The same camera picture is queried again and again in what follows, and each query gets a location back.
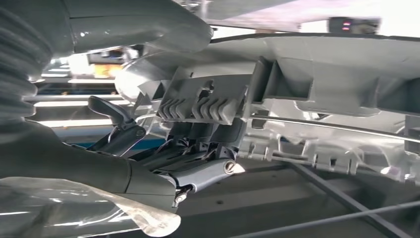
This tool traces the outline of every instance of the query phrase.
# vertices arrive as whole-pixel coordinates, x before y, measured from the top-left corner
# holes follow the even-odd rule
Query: screw
[[[175,198],[175,202],[180,203],[180,202],[184,201],[186,198],[187,198],[186,194],[180,194],[179,196],[177,196]]]
[[[143,130],[138,130],[138,131],[136,132],[136,136],[137,136],[137,137],[142,137],[142,136],[144,136],[144,131],[143,131]]]
[[[226,162],[226,164],[224,165],[225,172],[227,174],[232,174],[233,173],[233,167],[234,166],[235,166],[235,162],[233,162],[233,161]]]

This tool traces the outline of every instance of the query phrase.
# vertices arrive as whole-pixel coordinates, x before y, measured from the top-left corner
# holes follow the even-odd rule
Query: metal bar
[[[286,227],[280,227],[280,228],[274,228],[274,229],[260,231],[260,232],[248,233],[248,234],[234,236],[234,237],[230,237],[230,238],[256,238],[256,237],[262,238],[263,236],[277,234],[277,233],[281,233],[281,232],[289,232],[289,231],[293,231],[293,230],[297,230],[297,229],[304,229],[304,228],[313,227],[313,226],[330,224],[330,223],[333,223],[333,222],[342,222],[342,221],[346,221],[346,220],[349,220],[349,219],[369,216],[369,215],[372,215],[372,214],[390,212],[390,211],[397,211],[397,210],[401,210],[401,209],[407,209],[407,208],[418,207],[418,206],[420,206],[420,201],[407,202],[407,203],[402,203],[402,204],[398,204],[398,205],[381,207],[381,208],[377,208],[377,209],[373,209],[373,210],[367,210],[367,211],[364,211],[364,212],[357,212],[357,213],[346,214],[346,215],[342,215],[342,216],[338,216],[338,217],[321,219],[321,220],[317,220],[317,221],[313,221],[313,222],[305,222],[305,223],[300,223],[300,224],[286,226]]]
[[[327,195],[333,197],[335,200],[343,204],[348,209],[353,212],[364,212],[369,211],[369,209],[358,201],[354,200],[352,197],[343,193],[339,189],[335,188],[328,181],[325,181],[323,178],[319,177],[309,169],[305,168],[299,164],[290,164],[292,169],[299,173],[302,177],[312,182],[315,186],[324,191]],[[394,224],[388,222],[377,214],[370,214],[364,218],[369,224],[378,229],[381,233],[388,237],[395,238],[410,238],[411,236],[396,227]]]
[[[299,120],[299,119],[290,119],[290,118],[277,118],[277,117],[258,116],[258,115],[250,116],[250,119],[270,120],[270,121],[278,121],[278,122],[300,124],[300,125],[312,125],[312,126],[338,129],[338,130],[346,130],[346,131],[352,131],[352,132],[358,132],[358,133],[364,133],[364,134],[370,134],[370,135],[378,135],[378,136],[384,136],[384,137],[393,138],[393,139],[406,140],[406,141],[412,141],[412,142],[420,143],[420,139],[414,138],[414,137],[411,137],[411,136],[398,135],[398,134],[391,133],[391,132],[380,131],[380,130],[372,130],[372,129],[360,128],[360,127],[354,127],[354,126],[348,126],[348,125],[325,123],[325,122],[320,122],[320,121]]]

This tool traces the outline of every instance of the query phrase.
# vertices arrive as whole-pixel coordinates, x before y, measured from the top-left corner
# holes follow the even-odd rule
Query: transparent plastic sheet
[[[64,179],[0,179],[0,238],[85,238],[174,232],[175,214]]]

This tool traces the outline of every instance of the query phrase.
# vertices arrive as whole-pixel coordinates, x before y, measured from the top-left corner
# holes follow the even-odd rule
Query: lever handle
[[[111,102],[90,96],[88,99],[88,107],[95,113],[108,116],[113,124],[122,126],[126,123],[131,123],[133,119],[130,117],[127,111],[121,106],[112,104]]]

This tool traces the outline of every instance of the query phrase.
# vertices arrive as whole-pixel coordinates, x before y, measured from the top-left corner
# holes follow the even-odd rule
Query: blue stripe
[[[165,143],[164,139],[141,140],[136,145],[134,145],[133,148],[131,149],[132,150],[146,150],[146,149],[161,146],[163,143]],[[93,143],[75,143],[75,145],[87,148],[93,145]]]

